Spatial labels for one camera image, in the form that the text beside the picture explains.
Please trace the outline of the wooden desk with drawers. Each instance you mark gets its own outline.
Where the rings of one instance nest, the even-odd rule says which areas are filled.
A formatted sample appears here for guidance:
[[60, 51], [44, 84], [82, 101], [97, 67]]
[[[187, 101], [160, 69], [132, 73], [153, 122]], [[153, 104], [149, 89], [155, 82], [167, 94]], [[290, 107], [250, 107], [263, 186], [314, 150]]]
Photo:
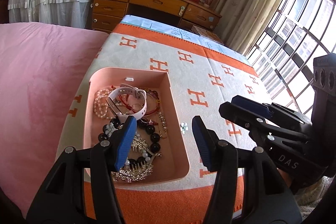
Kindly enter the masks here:
[[213, 31], [221, 16], [191, 0], [93, 0], [93, 30], [112, 32], [126, 15], [139, 16], [190, 31]]

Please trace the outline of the pearl safety pin brooch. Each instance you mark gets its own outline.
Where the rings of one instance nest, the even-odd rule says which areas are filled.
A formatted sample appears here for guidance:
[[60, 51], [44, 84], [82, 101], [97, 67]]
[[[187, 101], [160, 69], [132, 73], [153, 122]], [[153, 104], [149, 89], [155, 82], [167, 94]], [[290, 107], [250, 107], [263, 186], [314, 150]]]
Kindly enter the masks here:
[[159, 135], [162, 139], [166, 139], [168, 137], [168, 128], [167, 128], [165, 117], [159, 111], [157, 113], [157, 118], [158, 118], [157, 123], [158, 123]]

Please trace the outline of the pink band smartwatch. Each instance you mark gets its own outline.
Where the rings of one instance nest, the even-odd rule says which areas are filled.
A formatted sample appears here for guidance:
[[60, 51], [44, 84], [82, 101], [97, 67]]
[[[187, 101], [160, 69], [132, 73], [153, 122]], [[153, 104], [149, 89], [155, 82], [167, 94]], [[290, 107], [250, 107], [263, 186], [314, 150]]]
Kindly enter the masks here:
[[[117, 107], [115, 100], [123, 100], [123, 105], [132, 113], [123, 114]], [[134, 117], [136, 120], [140, 120], [147, 112], [147, 92], [128, 84], [121, 84], [119, 88], [111, 91], [107, 96], [106, 102], [120, 123], [125, 123], [128, 117]], [[139, 110], [132, 110], [130, 106], [131, 102], [143, 102], [143, 106]]]

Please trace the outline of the pink bed sheet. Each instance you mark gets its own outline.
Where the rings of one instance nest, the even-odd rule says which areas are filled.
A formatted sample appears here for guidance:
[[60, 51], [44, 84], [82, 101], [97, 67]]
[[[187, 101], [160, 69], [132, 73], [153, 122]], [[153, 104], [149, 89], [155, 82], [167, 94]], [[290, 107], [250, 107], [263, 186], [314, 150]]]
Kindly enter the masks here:
[[66, 118], [105, 32], [1, 25], [1, 195], [26, 214], [52, 167]]

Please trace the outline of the light blue patterned sheet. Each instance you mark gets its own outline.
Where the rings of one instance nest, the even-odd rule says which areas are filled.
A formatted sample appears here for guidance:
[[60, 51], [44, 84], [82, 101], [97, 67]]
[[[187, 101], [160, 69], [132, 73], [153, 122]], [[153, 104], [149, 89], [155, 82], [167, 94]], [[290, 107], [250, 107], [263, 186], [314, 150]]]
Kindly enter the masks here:
[[147, 30], [157, 31], [162, 34], [171, 35], [176, 38], [180, 38], [199, 46], [204, 46], [208, 49], [214, 50], [216, 52], [222, 53], [229, 57], [234, 58], [235, 60], [241, 61], [245, 65], [250, 65], [247, 58], [240, 53], [233, 51], [232, 49], [222, 45], [219, 42], [211, 40], [210, 38], [206, 38], [205, 36], [201, 36], [195, 34], [191, 31], [186, 31], [177, 27], [173, 27], [168, 24], [159, 23], [154, 20], [145, 19], [139, 16], [134, 15], [126, 15], [123, 17], [122, 21], [123, 24], [128, 24], [136, 27], [141, 27]]

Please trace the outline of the blue flower hair clip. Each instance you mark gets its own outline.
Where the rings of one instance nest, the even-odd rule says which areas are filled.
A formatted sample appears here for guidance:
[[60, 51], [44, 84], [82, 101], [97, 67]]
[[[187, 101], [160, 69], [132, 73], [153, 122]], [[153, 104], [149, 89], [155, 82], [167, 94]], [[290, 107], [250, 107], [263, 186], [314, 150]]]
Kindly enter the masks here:
[[181, 133], [185, 134], [189, 130], [188, 124], [186, 122], [182, 122], [180, 124], [180, 129], [181, 129]]

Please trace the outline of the orange H-pattern blanket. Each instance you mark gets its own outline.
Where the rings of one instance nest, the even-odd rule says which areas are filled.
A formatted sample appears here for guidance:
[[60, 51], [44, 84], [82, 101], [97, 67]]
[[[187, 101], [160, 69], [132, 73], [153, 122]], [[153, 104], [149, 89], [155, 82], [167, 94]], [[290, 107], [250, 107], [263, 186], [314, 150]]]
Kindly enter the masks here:
[[192, 119], [199, 115], [207, 128], [235, 147], [252, 150], [248, 131], [219, 114], [219, 106], [243, 96], [260, 103], [271, 98], [250, 65], [192, 42], [120, 23], [108, 35], [88, 68], [77, 93], [81, 103], [72, 103], [76, 115], [65, 121], [58, 153], [72, 146], [83, 149], [84, 120], [89, 80], [100, 69], [125, 68], [169, 75], [190, 170], [179, 180], [145, 186], [117, 186], [117, 199], [126, 223], [201, 223], [213, 191], [216, 175], [202, 164], [192, 132]]

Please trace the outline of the pink jewelry box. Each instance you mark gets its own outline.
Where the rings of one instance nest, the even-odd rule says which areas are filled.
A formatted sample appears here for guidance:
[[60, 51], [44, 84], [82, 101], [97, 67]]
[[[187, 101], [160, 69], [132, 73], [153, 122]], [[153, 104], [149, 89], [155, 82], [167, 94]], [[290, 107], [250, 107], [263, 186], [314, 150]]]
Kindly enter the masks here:
[[190, 170], [166, 72], [107, 67], [89, 80], [85, 149], [106, 148], [117, 186], [179, 180]]

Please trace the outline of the window with metal grille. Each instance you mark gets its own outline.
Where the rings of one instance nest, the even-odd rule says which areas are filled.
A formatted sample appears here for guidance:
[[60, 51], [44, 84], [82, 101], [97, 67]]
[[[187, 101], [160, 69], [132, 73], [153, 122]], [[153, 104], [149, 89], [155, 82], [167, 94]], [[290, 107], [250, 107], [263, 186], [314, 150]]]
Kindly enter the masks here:
[[282, 0], [248, 53], [271, 100], [311, 116], [313, 60], [335, 52], [335, 0]]

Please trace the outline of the gold rhinestone hair comb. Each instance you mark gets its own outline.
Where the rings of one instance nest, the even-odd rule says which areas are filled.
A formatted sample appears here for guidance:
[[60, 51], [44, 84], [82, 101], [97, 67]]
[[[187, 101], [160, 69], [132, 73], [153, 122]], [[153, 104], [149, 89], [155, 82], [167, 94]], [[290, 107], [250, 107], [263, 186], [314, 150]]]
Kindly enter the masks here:
[[112, 172], [114, 181], [123, 181], [127, 183], [140, 182], [145, 180], [153, 173], [153, 161], [161, 157], [161, 145], [158, 141], [149, 144], [136, 134], [130, 148], [129, 155], [125, 165], [118, 172]]

